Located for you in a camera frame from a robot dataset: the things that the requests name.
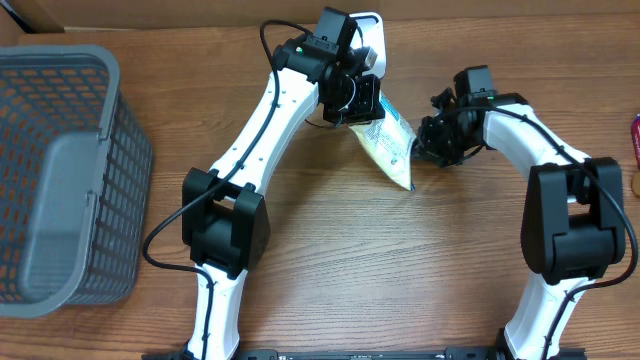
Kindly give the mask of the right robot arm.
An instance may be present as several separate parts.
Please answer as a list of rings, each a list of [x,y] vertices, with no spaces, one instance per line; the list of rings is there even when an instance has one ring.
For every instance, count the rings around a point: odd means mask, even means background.
[[[481,149],[503,154],[527,182],[520,245],[527,285],[511,320],[478,359],[583,359],[559,342],[583,294],[617,285],[639,255],[624,212],[622,173],[611,157],[593,158],[555,135],[518,93],[499,93],[488,66],[468,67],[432,97],[412,155],[440,167]]]

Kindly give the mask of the white tube gold cap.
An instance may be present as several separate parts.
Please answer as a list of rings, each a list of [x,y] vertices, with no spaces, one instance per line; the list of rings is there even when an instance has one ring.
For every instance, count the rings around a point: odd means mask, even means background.
[[[631,189],[636,197],[640,196],[640,172],[636,172],[632,177]]]

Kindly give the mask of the yellow snack bag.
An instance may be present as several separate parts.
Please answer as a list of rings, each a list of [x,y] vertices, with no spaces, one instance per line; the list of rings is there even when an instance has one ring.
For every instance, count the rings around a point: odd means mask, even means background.
[[[405,190],[412,191],[411,150],[416,134],[383,92],[380,93],[379,100],[385,110],[385,117],[369,124],[350,126],[350,130],[367,155],[390,180]]]

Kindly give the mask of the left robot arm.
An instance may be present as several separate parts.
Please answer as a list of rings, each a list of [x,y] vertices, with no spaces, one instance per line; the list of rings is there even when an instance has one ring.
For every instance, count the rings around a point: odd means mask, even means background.
[[[182,186],[182,238],[198,279],[184,359],[230,359],[239,346],[244,283],[270,237],[266,192],[295,133],[321,107],[330,128],[382,119],[383,20],[324,8],[316,27],[265,50],[268,84],[243,130],[209,170]]]

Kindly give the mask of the red purple Carefree pad pack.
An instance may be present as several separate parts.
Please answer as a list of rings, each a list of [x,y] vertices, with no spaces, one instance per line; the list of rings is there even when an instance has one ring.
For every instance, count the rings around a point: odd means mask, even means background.
[[[637,114],[630,125],[630,134],[637,167],[640,168],[640,115]]]

